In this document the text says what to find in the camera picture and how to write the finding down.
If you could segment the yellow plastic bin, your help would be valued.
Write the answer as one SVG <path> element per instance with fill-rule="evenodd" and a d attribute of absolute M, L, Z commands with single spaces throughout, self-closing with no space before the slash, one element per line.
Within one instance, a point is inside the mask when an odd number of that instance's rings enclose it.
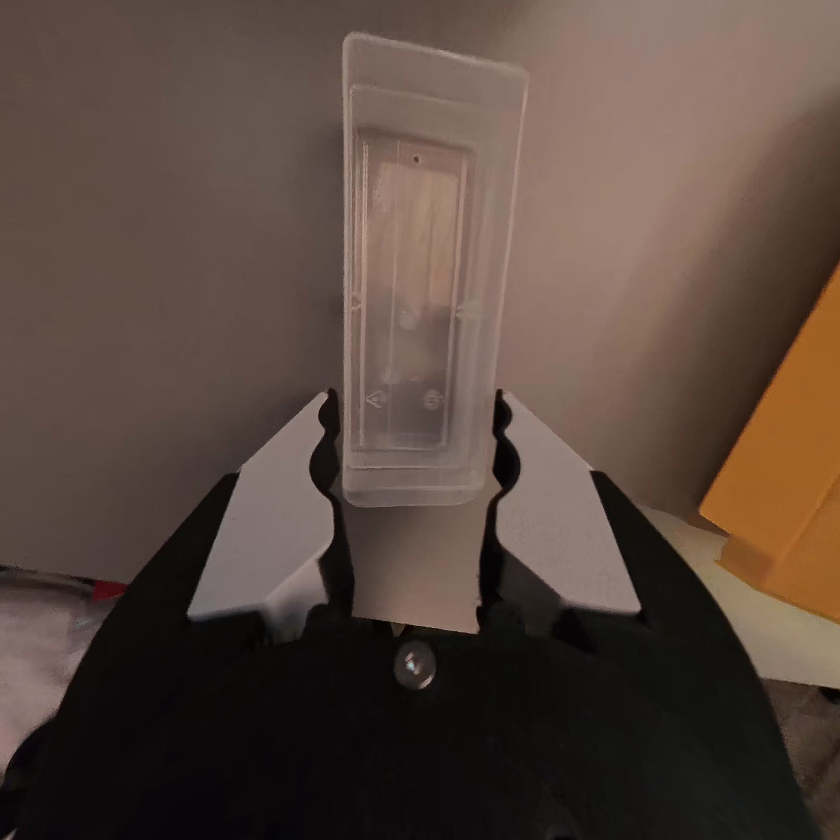
<path fill-rule="evenodd" d="M 700 504 L 728 535 L 719 564 L 839 620 L 839 268 Z"/>

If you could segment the clear plastic drawer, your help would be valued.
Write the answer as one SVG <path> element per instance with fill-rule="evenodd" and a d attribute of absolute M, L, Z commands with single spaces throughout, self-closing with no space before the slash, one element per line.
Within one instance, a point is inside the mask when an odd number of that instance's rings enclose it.
<path fill-rule="evenodd" d="M 342 493 L 451 506 L 486 483 L 529 76 L 343 41 Z"/>

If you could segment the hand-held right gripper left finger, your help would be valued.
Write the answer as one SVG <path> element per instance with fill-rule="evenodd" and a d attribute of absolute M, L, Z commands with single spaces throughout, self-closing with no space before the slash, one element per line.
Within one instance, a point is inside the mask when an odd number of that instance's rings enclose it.
<path fill-rule="evenodd" d="M 187 616 L 256 613 L 271 632 L 302 632 L 326 605 L 349 616 L 354 571 L 341 505 L 340 404 L 322 392 L 236 474 Z"/>

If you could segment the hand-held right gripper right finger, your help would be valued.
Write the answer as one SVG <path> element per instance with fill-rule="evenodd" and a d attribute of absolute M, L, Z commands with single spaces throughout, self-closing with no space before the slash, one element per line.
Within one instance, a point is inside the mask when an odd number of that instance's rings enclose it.
<path fill-rule="evenodd" d="M 594 481 L 594 470 L 510 392 L 499 390 L 491 499 L 479 556 L 484 617 L 505 593 L 508 563 L 559 608 L 619 616 L 642 611 Z"/>

